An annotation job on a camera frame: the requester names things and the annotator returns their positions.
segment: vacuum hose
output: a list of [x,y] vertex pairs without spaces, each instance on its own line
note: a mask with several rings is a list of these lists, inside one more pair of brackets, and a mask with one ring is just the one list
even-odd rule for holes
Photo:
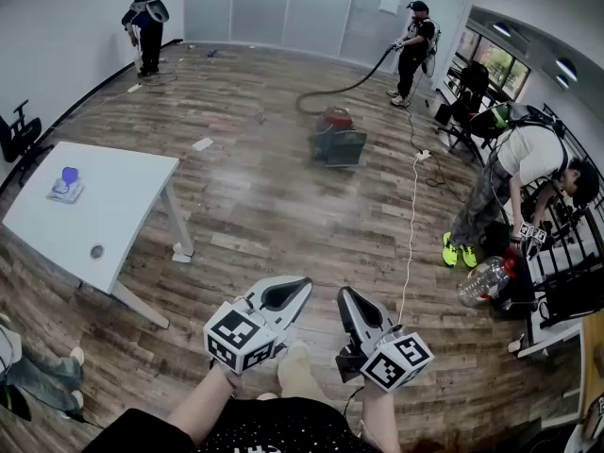
[[381,63],[388,57],[388,54],[390,54],[394,49],[396,49],[396,45],[395,44],[390,45],[388,47],[388,49],[386,50],[386,52],[384,52],[384,55],[381,56],[381,59],[376,64],[376,67],[374,67],[369,74],[367,74],[363,79],[361,79],[356,84],[353,84],[352,86],[344,87],[342,89],[337,89],[336,91],[312,91],[312,92],[305,92],[303,94],[300,94],[298,96],[298,98],[295,100],[295,108],[297,109],[298,112],[301,112],[303,114],[308,114],[309,116],[318,116],[320,114],[323,114],[322,110],[303,109],[302,108],[302,101],[304,99],[308,99],[309,97],[314,97],[314,96],[317,96],[317,95],[331,95],[331,94],[339,94],[340,92],[352,91],[353,89],[359,87],[369,77],[371,77],[376,72],[376,70],[379,68],[379,66],[381,65]]

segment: person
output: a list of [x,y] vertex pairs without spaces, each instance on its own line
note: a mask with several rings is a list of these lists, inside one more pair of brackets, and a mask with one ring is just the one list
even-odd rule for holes
[[143,52],[143,66],[138,73],[139,77],[147,77],[159,72],[159,51],[161,50],[161,37],[163,35],[163,23],[151,17],[147,9],[137,13],[132,8],[124,15],[122,25],[128,33],[132,45],[136,47],[139,40],[134,33],[133,25],[141,30],[141,50]]
[[402,37],[402,51],[398,58],[399,82],[396,89],[388,91],[393,99],[393,106],[407,108],[410,101],[407,100],[415,71],[426,59],[429,41],[434,37],[434,24],[428,18],[429,8],[422,1],[411,2],[413,20],[407,28],[407,33]]
[[549,198],[556,193],[553,185],[573,197],[575,207],[592,201],[599,188],[596,168],[586,160],[572,158],[566,149],[564,164],[562,140],[550,129],[525,126],[511,129],[499,136],[487,165],[463,208],[458,213],[451,231],[443,236],[443,260],[448,266],[457,263],[461,249],[468,267],[477,265],[475,248],[482,230],[498,216],[501,205],[512,200],[512,239],[519,246],[520,226],[525,221],[520,189],[539,177],[554,176],[538,195],[532,224],[538,227],[545,217]]
[[[78,389],[84,365],[81,347],[74,348],[69,358],[51,360],[23,344],[9,325],[10,319],[0,314],[0,378],[56,410],[80,413],[84,407],[84,396]],[[51,378],[64,388],[57,387]]]
[[195,390],[162,421],[128,410],[83,451],[229,451],[400,453],[394,396],[365,380],[361,437],[329,404],[310,373],[310,352],[294,343],[279,363],[281,398],[231,399],[241,377],[217,361]]

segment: wooden floor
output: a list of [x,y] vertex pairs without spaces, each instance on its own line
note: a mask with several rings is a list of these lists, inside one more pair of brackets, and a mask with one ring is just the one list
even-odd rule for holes
[[[349,108],[357,128],[369,135],[362,167],[339,171],[310,160],[314,119],[297,114],[294,100],[304,91],[349,85],[364,69],[279,51],[221,47],[215,59],[207,52],[203,46],[167,49],[163,70],[175,70],[177,81],[119,95],[136,82],[131,70],[51,140],[181,160],[175,188],[194,238],[193,262],[171,261],[173,241],[158,203],[120,275],[170,319],[169,329],[154,327],[90,287],[77,289],[72,278],[1,232],[0,311],[46,354],[67,355],[76,344],[84,348],[85,416],[99,425],[131,407],[165,416],[208,371],[205,322],[260,278],[312,278],[312,298],[291,335],[309,344],[313,373],[340,410],[359,382],[342,384],[335,367],[346,343],[336,293],[345,284],[367,292],[393,318],[401,304],[415,151],[408,114],[391,107],[385,94],[394,78],[381,75],[346,95],[307,103]],[[429,115],[433,99],[426,82],[420,83],[411,106],[413,140],[437,153],[447,181],[465,197],[477,169],[467,155],[446,154]],[[195,151],[192,144],[204,137],[214,144]],[[430,439],[460,451],[487,445],[556,408],[559,395],[576,387],[577,375],[573,361],[555,370],[518,361],[506,346],[523,324],[496,321],[488,310],[460,304],[455,287],[467,269],[461,259],[456,269],[445,268],[441,250],[461,204],[444,187],[425,184],[436,172],[434,159],[417,165],[413,261],[403,311],[404,324],[422,336],[435,360],[397,394],[396,414],[404,450]],[[18,192],[13,183],[3,193],[0,216]],[[246,373],[243,397],[278,393],[275,371],[269,361]],[[359,419],[360,399],[348,409],[351,424]],[[29,424],[0,410],[1,451],[79,451],[97,434],[39,404],[31,407]]]

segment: white t-shirt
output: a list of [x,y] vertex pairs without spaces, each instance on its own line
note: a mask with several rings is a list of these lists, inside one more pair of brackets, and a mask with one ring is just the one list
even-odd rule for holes
[[[568,147],[565,148],[570,162],[572,155]],[[496,149],[503,169],[512,176],[519,174],[523,186],[538,177],[557,172],[564,159],[558,137],[540,126],[526,126],[504,132],[497,139]]]

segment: window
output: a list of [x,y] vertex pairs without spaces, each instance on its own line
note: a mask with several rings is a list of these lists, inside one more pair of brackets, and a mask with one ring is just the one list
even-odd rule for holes
[[506,79],[503,90],[507,95],[515,99],[522,90],[522,86],[525,85],[528,76],[529,68],[520,60],[516,60],[510,70],[510,75]]
[[502,87],[508,69],[512,65],[512,59],[513,57],[505,50],[497,47],[484,37],[480,39],[478,49],[474,55],[474,60],[480,62],[489,70],[489,78],[499,87]]
[[457,53],[466,61],[471,60],[479,39],[480,35],[474,30],[465,28],[463,30],[463,35],[461,35],[460,46],[457,48]]
[[490,87],[502,92],[510,100],[518,97],[530,73],[530,69],[512,54],[474,30],[465,28],[451,65],[460,70],[473,60],[489,70]]

